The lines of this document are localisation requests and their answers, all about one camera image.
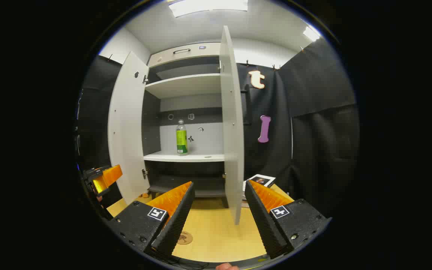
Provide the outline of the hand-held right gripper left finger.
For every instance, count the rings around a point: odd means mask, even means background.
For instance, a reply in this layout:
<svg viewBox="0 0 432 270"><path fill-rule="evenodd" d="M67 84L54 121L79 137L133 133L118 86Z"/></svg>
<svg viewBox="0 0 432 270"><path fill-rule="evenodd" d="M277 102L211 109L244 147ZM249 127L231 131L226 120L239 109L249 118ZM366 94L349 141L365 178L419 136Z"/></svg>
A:
<svg viewBox="0 0 432 270"><path fill-rule="evenodd" d="M189 181L143 203L134 201L113 219L109 228L133 250L167 260L183 231L195 198Z"/></svg>

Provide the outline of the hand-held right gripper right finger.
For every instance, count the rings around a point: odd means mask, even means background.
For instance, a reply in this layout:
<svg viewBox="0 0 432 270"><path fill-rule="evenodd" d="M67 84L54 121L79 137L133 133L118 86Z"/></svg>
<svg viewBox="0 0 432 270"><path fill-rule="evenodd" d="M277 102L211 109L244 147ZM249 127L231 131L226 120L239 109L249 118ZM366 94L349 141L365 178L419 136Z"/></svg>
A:
<svg viewBox="0 0 432 270"><path fill-rule="evenodd" d="M305 199L290 200L252 180L245 184L245 198L270 259L298 253L331 223Z"/></svg>

